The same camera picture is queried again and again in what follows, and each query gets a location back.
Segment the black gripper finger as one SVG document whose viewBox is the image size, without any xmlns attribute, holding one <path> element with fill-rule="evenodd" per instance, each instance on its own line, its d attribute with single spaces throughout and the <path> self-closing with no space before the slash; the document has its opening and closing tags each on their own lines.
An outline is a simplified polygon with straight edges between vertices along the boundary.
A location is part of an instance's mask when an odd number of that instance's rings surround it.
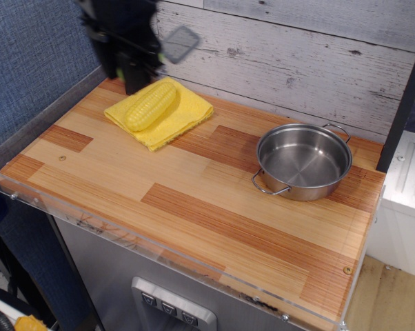
<svg viewBox="0 0 415 331">
<path fill-rule="evenodd" d="M 138 57 L 120 53 L 119 65 L 125 82 L 125 92 L 127 95 L 132 95 L 158 77 L 161 61 L 158 53 L 140 55 Z"/>
<path fill-rule="evenodd" d="M 93 47 L 107 77 L 118 78 L 117 48 L 114 43 L 112 41 L 93 41 Z"/>
</svg>

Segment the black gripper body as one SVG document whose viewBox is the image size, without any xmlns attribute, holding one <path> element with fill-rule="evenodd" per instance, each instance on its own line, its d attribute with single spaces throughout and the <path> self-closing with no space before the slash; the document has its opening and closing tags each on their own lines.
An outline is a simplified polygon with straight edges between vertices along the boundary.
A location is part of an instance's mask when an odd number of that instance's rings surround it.
<svg viewBox="0 0 415 331">
<path fill-rule="evenodd" d="M 119 52 L 149 64 L 159 64 L 161 44 L 152 31 L 156 1 L 77 1 L 89 38 L 101 58 L 115 59 Z"/>
</svg>

